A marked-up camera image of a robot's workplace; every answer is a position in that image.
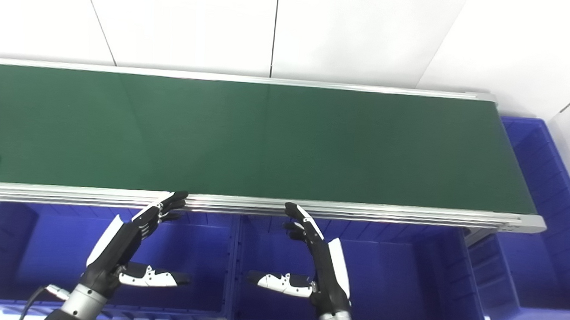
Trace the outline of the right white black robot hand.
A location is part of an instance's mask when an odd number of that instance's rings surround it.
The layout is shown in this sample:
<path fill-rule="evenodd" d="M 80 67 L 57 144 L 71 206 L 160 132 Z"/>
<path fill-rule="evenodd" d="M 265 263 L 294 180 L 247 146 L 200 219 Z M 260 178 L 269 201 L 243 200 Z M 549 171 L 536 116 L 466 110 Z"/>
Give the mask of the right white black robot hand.
<path fill-rule="evenodd" d="M 294 202 L 285 203 L 284 213 L 292 222 L 286 222 L 283 226 L 292 240 L 302 241 L 307 246 L 313 259 L 315 276 L 309 279 L 294 273 L 250 270 L 246 279 L 274 292 L 308 298 L 317 316 L 350 312 L 349 279 L 340 240 L 326 241 L 313 217 Z"/>

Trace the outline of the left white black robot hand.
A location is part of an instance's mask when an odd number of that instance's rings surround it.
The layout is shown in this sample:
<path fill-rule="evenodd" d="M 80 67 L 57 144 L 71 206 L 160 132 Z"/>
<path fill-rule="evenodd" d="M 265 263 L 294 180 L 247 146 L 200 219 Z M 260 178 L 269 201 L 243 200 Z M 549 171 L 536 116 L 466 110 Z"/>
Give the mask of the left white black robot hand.
<path fill-rule="evenodd" d="M 158 288 L 188 285 L 191 277 L 187 273 L 155 270 L 151 265 L 132 262 L 142 241 L 162 222 L 180 218 L 176 210 L 185 206 L 187 197 L 187 191 L 171 192 L 149 203 L 129 222 L 116 216 L 93 248 L 79 285 L 89 295 L 100 295 L 106 300 L 121 284 Z"/>

